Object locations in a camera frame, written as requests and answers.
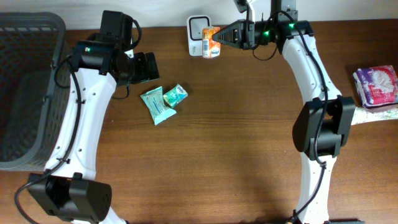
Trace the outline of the orange Kleenex tissue pack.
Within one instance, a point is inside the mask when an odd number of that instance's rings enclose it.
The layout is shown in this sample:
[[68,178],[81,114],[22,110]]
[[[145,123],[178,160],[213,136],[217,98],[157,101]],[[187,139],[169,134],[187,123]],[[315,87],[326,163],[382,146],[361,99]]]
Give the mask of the orange Kleenex tissue pack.
[[202,57],[215,58],[220,55],[221,44],[214,41],[212,37],[220,31],[220,27],[205,27],[202,30]]

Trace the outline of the mint toilet wipes pack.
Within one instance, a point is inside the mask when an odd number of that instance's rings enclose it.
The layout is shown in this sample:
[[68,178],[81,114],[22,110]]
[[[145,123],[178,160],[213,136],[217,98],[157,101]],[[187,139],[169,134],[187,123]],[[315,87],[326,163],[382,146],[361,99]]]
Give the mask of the mint toilet wipes pack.
[[174,109],[165,105],[161,86],[142,94],[141,99],[148,107],[156,126],[177,113]]

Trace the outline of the teal Kleenex tissue pack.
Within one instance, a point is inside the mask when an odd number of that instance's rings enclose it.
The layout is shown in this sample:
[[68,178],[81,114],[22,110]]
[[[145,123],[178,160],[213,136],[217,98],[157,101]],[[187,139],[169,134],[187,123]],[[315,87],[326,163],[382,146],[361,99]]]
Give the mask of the teal Kleenex tissue pack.
[[188,96],[188,93],[183,89],[183,87],[177,84],[174,88],[163,95],[165,102],[174,108],[181,101],[183,101]]

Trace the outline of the red purple tissue pack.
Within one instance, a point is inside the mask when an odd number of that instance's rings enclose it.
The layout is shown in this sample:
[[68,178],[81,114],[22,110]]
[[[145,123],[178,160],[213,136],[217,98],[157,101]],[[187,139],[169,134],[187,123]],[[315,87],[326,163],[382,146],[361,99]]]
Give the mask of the red purple tissue pack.
[[359,68],[353,80],[363,107],[397,103],[397,74],[392,65]]

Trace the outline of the white tube with tan cap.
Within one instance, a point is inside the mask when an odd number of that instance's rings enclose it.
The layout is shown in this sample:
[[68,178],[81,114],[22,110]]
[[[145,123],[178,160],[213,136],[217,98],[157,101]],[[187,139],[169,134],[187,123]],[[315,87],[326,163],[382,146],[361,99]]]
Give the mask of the white tube with tan cap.
[[382,106],[378,108],[356,107],[352,125],[397,119],[397,105]]

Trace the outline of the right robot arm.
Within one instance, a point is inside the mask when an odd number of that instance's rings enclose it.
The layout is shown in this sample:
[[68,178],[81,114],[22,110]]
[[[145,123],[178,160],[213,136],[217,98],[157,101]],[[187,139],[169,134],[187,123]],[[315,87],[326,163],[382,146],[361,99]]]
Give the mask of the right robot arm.
[[303,108],[292,129],[294,146],[302,163],[300,197],[287,221],[329,223],[332,170],[348,140],[355,103],[352,97],[344,97],[328,76],[309,22],[238,20],[213,34],[212,39],[244,50],[273,42],[288,62]]

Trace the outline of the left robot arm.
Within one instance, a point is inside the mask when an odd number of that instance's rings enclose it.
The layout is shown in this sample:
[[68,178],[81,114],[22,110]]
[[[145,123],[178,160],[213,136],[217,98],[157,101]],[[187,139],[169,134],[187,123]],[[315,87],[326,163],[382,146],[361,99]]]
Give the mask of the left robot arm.
[[111,186],[95,180],[96,152],[117,86],[158,79],[155,55],[81,40],[67,65],[71,83],[60,133],[44,173],[30,174],[26,189],[47,215],[64,222],[125,223],[111,207]]

